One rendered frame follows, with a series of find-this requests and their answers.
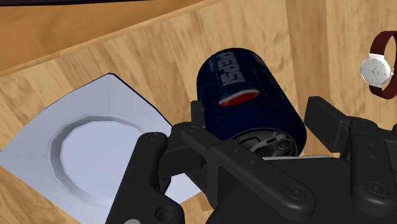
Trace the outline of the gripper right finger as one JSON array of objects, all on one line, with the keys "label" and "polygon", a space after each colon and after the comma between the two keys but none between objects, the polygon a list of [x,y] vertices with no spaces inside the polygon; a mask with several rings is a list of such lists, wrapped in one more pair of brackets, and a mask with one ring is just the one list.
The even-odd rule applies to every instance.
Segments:
[{"label": "gripper right finger", "polygon": [[347,116],[320,96],[309,97],[304,123],[332,153],[350,163],[350,197],[364,213],[397,213],[397,183],[386,141],[377,124]]}]

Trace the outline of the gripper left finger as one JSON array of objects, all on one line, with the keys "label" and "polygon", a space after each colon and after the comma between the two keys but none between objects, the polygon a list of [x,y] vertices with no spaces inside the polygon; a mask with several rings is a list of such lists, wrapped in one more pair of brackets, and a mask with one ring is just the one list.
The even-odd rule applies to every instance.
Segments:
[{"label": "gripper left finger", "polygon": [[148,132],[136,143],[106,224],[185,224],[183,208],[165,191],[181,173],[205,193],[213,212],[205,224],[290,224],[312,218],[316,198],[290,175],[233,139],[204,126],[202,104],[171,133]]}]

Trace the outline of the white square plate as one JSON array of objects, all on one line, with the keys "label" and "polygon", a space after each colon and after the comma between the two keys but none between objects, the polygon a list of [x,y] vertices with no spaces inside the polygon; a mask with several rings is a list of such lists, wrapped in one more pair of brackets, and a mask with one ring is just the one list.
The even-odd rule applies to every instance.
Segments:
[{"label": "white square plate", "polygon": [[171,125],[108,73],[40,112],[0,151],[0,166],[81,224],[105,224],[146,132],[170,134]]}]

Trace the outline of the dark blue soda can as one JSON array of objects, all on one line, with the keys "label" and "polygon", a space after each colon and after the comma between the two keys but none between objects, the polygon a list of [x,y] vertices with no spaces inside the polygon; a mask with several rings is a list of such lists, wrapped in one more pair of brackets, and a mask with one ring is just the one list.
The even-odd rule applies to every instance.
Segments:
[{"label": "dark blue soda can", "polygon": [[234,139],[260,157],[296,157],[307,131],[259,55],[227,48],[210,56],[197,75],[197,99],[206,129]]}]

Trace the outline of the wooden table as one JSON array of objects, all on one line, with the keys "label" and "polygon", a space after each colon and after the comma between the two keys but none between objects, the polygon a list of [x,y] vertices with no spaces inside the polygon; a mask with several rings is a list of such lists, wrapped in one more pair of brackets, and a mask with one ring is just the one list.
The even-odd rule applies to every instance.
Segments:
[{"label": "wooden table", "polygon": [[397,30],[397,0],[150,0],[0,7],[0,150],[45,107],[112,72],[172,123],[190,119],[213,53],[256,52],[295,109],[319,95],[390,129],[397,98],[372,95],[359,67]]}]

